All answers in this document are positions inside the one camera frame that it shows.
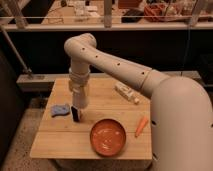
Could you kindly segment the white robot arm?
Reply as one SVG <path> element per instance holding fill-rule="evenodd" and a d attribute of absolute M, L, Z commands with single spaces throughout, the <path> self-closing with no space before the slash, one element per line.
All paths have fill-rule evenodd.
<path fill-rule="evenodd" d="M 71 58 L 73 107 L 88 105 L 90 66 L 150 99 L 152 163 L 155 171 L 213 171 L 213 105 L 206 90 L 184 76 L 169 76 L 96 49 L 95 37 L 65 41 Z"/>

